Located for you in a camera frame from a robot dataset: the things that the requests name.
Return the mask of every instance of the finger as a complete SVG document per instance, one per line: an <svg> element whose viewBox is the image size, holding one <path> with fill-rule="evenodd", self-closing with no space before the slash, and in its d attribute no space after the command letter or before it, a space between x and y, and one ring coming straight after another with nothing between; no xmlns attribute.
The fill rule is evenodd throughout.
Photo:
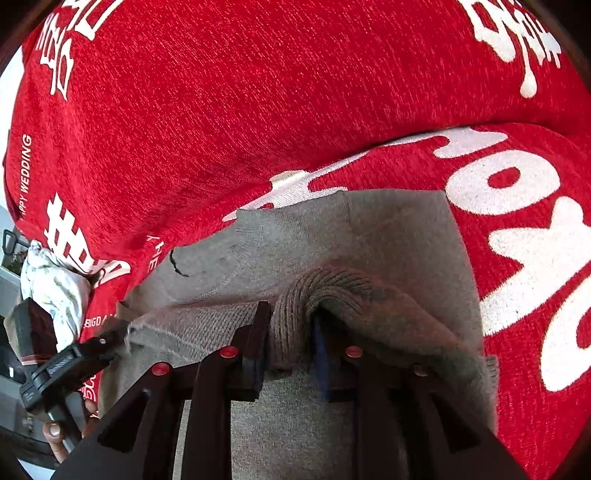
<svg viewBox="0 0 591 480"><path fill-rule="evenodd" d="M54 421L43 424L43 436L57 461L62 463L68 457L68 451L64 447L63 439L64 433L60 425Z"/></svg>
<svg viewBox="0 0 591 480"><path fill-rule="evenodd" d="M98 424L99 419L97 417L90 417L86 422L85 427L82 429L82 438L86 438L88 435L94 432Z"/></svg>
<svg viewBox="0 0 591 480"><path fill-rule="evenodd" d="M96 414L96 411L98 410L96 403L94 403L92 400L85 400L84 405L86 410L88 410L90 413Z"/></svg>

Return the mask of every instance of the red blanket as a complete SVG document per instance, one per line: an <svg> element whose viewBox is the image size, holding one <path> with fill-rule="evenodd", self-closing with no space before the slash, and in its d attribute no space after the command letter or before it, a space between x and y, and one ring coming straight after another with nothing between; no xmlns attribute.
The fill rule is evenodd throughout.
<svg viewBox="0 0 591 480"><path fill-rule="evenodd" d="M106 271L83 338L239 207L445 190L500 360L500 438L552 473L591 414L591 102L518 2L66 0L24 50L7 203ZM476 126L341 161L458 125Z"/></svg>

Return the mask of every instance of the red round cap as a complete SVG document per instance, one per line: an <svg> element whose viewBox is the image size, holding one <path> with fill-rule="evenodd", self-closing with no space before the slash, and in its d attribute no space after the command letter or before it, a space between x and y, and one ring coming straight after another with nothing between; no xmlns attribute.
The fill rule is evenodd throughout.
<svg viewBox="0 0 591 480"><path fill-rule="evenodd" d="M223 346L220 348L220 356L222 358L234 358L238 355L238 348L232 345Z"/></svg>
<svg viewBox="0 0 591 480"><path fill-rule="evenodd" d="M173 367L166 362L158 362L157 364L152 365L152 373L157 377L161 377L162 375L167 375Z"/></svg>
<svg viewBox="0 0 591 480"><path fill-rule="evenodd" d="M363 349L356 345L351 345L345 349L345 355L349 358L361 358L363 355Z"/></svg>

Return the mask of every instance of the gray knit garment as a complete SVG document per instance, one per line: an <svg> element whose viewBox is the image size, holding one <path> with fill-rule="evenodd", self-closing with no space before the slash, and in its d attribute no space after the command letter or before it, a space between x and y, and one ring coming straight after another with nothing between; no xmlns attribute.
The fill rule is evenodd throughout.
<svg viewBox="0 0 591 480"><path fill-rule="evenodd" d="M481 357L478 295L445 196L396 190L240 211L173 251L119 305L135 320L127 352L102 377L101 412L154 362L176 367L228 344L261 299L274 305L269 372L294 373L266 382L253 404L233 403L234 478L351 477L352 405L325 403L307 375L318 306L382 360L434 368L494 425L495 363Z"/></svg>

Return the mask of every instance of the fingernail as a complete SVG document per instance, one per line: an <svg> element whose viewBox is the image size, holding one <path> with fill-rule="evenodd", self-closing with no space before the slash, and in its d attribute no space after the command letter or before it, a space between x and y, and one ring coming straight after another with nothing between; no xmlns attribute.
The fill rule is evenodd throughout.
<svg viewBox="0 0 591 480"><path fill-rule="evenodd" d="M54 423L49 427L49 434L52 437L59 437L61 433L61 428L57 423Z"/></svg>

